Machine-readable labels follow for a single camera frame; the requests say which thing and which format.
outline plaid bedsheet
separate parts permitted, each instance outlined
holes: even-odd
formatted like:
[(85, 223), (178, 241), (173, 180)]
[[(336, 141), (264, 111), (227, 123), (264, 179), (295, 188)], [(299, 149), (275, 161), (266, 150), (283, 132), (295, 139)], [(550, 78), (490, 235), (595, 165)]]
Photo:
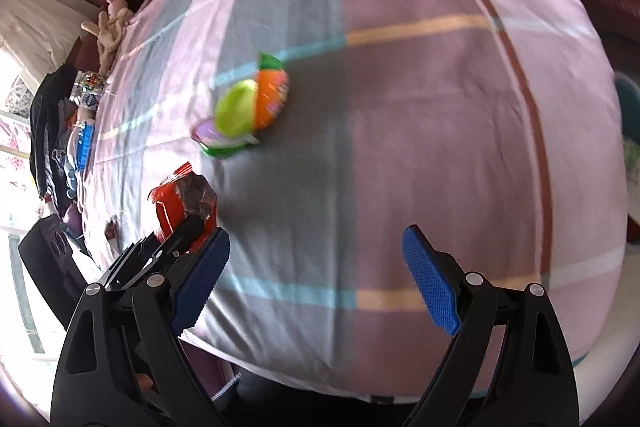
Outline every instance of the plaid bedsheet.
[[(286, 63), (283, 115), (257, 147), (203, 156), (191, 126), (258, 52)], [(206, 175), (232, 250), (192, 342), (297, 387), (419, 396), (449, 339), (402, 259), (412, 223), (496, 284), (542, 280), (574, 359), (600, 332), (625, 174), (580, 1), (155, 0), (110, 82), (86, 242), (107, 266), (111, 216), (135, 241), (156, 227), (152, 187), (186, 160)]]

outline red package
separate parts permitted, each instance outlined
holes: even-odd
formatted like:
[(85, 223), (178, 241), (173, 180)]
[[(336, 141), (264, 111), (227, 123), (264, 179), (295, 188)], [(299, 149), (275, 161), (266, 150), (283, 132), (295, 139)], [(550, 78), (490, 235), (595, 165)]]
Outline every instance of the red package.
[(160, 223), (160, 229), (156, 232), (158, 241), (165, 241), (191, 214), (202, 218), (204, 232), (191, 243), (190, 251), (197, 250), (216, 227), (218, 197), (205, 177), (193, 172), (189, 162), (153, 188), (148, 199), (156, 206)]

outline blue container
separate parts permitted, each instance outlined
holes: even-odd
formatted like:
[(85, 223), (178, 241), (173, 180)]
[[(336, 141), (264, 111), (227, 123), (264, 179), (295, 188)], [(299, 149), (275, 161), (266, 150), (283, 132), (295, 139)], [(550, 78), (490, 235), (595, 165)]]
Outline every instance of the blue container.
[(94, 125), (92, 123), (84, 122), (81, 124), (82, 132), (78, 136), (78, 149), (76, 152), (76, 171), (82, 172), (86, 165), (87, 158), (89, 158), (89, 151), (91, 150), (91, 140), (94, 136)]

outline metal screw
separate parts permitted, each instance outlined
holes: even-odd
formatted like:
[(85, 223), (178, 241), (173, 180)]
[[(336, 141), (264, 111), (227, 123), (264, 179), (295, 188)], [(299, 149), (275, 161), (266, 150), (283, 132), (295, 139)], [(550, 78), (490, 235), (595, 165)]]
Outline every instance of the metal screw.
[(542, 297), (545, 294), (545, 289), (540, 284), (532, 284), (529, 286), (529, 291), (536, 297)]
[(97, 283), (94, 282), (93, 284), (90, 284), (89, 286), (86, 287), (86, 290), (84, 290), (84, 293), (86, 293), (89, 296), (95, 295), (100, 291), (101, 286)]
[(473, 286), (479, 286), (484, 282), (484, 279), (479, 273), (470, 272), (466, 274), (466, 281)]
[(146, 280), (147, 285), (151, 288), (156, 288), (164, 282), (164, 277), (159, 273), (154, 273), (149, 279)]

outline white curtain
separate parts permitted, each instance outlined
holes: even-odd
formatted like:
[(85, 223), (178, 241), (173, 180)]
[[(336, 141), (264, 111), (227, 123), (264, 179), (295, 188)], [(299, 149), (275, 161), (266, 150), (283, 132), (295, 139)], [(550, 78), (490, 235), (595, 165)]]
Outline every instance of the white curtain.
[(56, 0), (0, 0), (0, 50), (20, 65), (31, 92), (65, 62), (84, 20)]

